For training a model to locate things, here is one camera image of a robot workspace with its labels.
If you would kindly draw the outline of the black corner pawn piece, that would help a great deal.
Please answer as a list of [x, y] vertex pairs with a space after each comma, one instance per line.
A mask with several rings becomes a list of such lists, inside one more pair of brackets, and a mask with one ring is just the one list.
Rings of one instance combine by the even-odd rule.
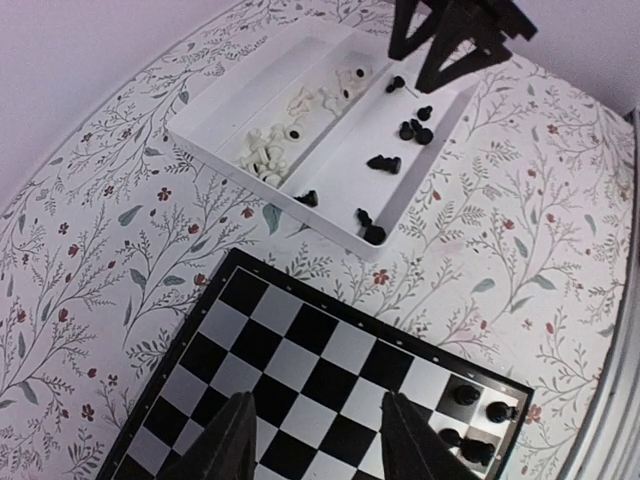
[[473, 385], [459, 385], [453, 391], [453, 398], [459, 405], [470, 406], [479, 400], [481, 391]]

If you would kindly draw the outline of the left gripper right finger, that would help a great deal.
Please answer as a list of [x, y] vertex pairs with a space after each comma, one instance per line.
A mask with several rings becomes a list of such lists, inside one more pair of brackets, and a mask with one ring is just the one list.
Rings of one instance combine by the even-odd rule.
[[402, 393], [384, 394], [380, 434], [385, 479], [478, 479]]

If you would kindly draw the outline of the white plastic tray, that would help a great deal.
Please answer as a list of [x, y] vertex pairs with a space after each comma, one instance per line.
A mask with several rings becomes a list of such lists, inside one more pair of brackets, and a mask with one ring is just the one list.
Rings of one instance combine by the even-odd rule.
[[377, 36], [293, 22], [168, 124], [186, 152], [356, 256], [391, 245], [479, 83], [431, 94]]

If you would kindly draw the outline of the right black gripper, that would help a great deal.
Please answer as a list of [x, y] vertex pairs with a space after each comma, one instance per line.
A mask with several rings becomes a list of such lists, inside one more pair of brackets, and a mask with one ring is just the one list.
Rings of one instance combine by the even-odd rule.
[[[409, 34], [418, 5], [430, 13]], [[417, 89], [434, 93], [465, 75], [510, 59], [507, 38], [530, 41], [538, 33], [514, 1], [395, 2], [388, 57], [405, 59], [428, 39], [431, 45], [417, 79]]]

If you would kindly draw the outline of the black rook chess piece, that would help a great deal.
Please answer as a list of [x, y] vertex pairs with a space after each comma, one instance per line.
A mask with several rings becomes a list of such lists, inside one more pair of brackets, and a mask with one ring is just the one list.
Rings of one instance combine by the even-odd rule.
[[505, 421], [513, 421], [519, 415], [519, 411], [516, 406], [509, 406], [505, 402], [496, 401], [491, 402], [486, 407], [486, 416], [490, 422], [500, 424]]

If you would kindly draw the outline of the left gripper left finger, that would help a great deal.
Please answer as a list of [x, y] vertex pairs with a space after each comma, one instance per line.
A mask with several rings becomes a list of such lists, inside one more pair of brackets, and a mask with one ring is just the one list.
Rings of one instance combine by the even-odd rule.
[[254, 397], [236, 393], [174, 465], [174, 478], [253, 479], [256, 440]]

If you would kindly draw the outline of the black white chessboard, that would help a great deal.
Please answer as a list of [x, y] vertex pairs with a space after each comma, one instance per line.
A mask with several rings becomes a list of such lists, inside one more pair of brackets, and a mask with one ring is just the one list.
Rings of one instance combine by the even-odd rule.
[[[459, 385], [481, 391], [459, 405]], [[230, 251], [149, 380], [99, 471], [153, 479], [178, 461], [227, 400], [251, 392], [259, 479], [380, 479], [386, 392], [405, 394], [435, 430], [496, 447], [479, 479], [505, 468], [530, 387], [443, 351], [241, 251]], [[490, 422], [486, 407], [516, 406]]]

